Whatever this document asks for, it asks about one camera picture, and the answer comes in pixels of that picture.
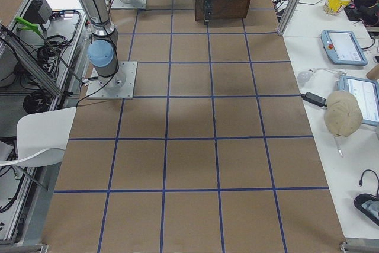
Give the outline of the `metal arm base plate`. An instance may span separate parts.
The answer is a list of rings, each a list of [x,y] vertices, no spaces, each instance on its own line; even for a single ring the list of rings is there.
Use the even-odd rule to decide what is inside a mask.
[[[137,62],[119,61],[118,72],[114,75],[110,83],[105,78],[98,78],[97,71],[92,68],[92,77],[87,87],[86,96],[90,100],[111,100],[111,99],[132,99],[136,81]]]

